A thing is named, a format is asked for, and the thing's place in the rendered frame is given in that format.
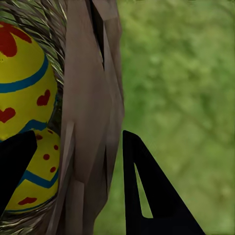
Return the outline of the wicker basket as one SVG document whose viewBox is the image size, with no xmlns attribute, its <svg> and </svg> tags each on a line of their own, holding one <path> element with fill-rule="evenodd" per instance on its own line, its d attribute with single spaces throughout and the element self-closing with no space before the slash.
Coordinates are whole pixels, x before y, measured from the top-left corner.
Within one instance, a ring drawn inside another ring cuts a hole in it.
<svg viewBox="0 0 235 235">
<path fill-rule="evenodd" d="M 0 10 L 15 20 L 0 18 L 35 38 L 52 62 L 62 103 L 55 112 L 61 123 L 52 117 L 47 128 L 61 137 L 61 149 L 58 192 L 36 210 L 4 211 L 0 235 L 93 235 L 109 199 L 125 114 L 117 1 L 33 0 L 41 8 L 16 1 L 35 13 L 0 0 Z"/>
</svg>

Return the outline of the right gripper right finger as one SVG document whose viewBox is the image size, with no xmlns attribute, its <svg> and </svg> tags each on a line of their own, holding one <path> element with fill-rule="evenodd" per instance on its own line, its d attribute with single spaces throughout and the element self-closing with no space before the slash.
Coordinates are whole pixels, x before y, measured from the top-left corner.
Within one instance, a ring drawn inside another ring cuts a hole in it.
<svg viewBox="0 0 235 235">
<path fill-rule="evenodd" d="M 126 235 L 206 235 L 141 138 L 123 131 Z M 134 163 L 153 218 L 141 213 Z"/>
</svg>

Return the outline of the easter egg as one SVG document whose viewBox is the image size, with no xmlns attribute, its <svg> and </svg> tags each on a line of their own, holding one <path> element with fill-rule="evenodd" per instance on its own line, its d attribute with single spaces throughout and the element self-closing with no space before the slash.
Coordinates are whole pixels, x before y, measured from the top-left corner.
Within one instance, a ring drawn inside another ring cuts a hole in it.
<svg viewBox="0 0 235 235">
<path fill-rule="evenodd" d="M 0 22 L 0 143 L 50 124 L 59 101 L 54 71 L 35 38 Z"/>
<path fill-rule="evenodd" d="M 36 141 L 37 149 L 4 212 L 31 212 L 58 192 L 61 137 L 46 127 Z"/>
</svg>

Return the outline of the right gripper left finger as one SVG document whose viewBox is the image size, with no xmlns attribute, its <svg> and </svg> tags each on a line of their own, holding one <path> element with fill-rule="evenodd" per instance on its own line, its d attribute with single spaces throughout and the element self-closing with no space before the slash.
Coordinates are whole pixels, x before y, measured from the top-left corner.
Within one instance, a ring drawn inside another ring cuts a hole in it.
<svg viewBox="0 0 235 235">
<path fill-rule="evenodd" d="M 37 149 L 33 130 L 0 143 L 0 218 Z"/>
</svg>

